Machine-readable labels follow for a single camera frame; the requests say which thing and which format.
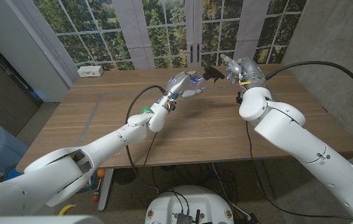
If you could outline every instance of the wooden table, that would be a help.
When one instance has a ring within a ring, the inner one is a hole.
[[[281,65],[262,65],[265,74]],[[225,67],[218,68],[224,72]],[[32,161],[63,147],[85,145],[124,125],[129,104],[136,94],[150,85],[166,86],[167,81],[181,71],[202,67],[155,70],[127,70],[105,72],[102,77],[79,78],[56,109],[17,170],[22,172]],[[288,71],[283,71],[267,82],[278,101],[289,103],[306,117],[305,128],[340,153],[353,153],[353,138],[308,93]],[[250,159],[245,122],[238,115],[235,97],[238,85],[230,80],[208,82],[208,90],[191,98],[177,100],[164,128],[154,141],[147,166],[191,164]],[[151,106],[160,92],[144,94],[131,114],[138,114],[143,106]],[[272,146],[250,126],[255,158],[287,156]],[[141,166],[154,133],[148,131],[144,141],[130,145],[132,158]],[[126,150],[112,157],[103,168],[130,167]]]

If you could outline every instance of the white power strip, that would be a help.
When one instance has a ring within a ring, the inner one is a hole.
[[[103,68],[100,66],[82,66],[78,69],[80,77],[100,77],[103,74]]]

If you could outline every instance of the blue light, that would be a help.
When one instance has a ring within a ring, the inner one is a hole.
[[[191,81],[192,83],[196,83],[196,82],[200,81],[201,79],[203,79],[203,78],[202,78],[202,77],[191,78],[190,81]]]

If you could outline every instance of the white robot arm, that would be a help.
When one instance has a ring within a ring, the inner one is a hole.
[[[272,101],[258,65],[245,57],[237,61],[221,55],[228,62],[234,83],[244,83],[240,116],[255,131],[276,147],[295,157],[322,182],[353,216],[353,165],[338,152],[302,128],[303,114],[291,105]]]
[[[204,87],[186,88],[191,83],[198,85],[206,81],[196,71],[181,72],[170,79],[157,103],[142,114],[131,116],[120,129],[86,146],[48,153],[26,167],[23,175],[1,182],[0,216],[33,215],[45,204],[53,207],[63,202],[81,189],[103,162],[126,145],[145,139],[147,127],[153,132],[162,130],[178,95],[198,95]]]

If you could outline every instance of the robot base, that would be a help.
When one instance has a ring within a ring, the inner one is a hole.
[[[174,187],[173,190],[183,195],[189,203],[187,213],[186,201],[180,195],[179,200],[173,192],[158,195],[146,212],[145,224],[152,223],[193,223],[199,217],[199,223],[234,223],[228,203],[211,190],[195,185]]]

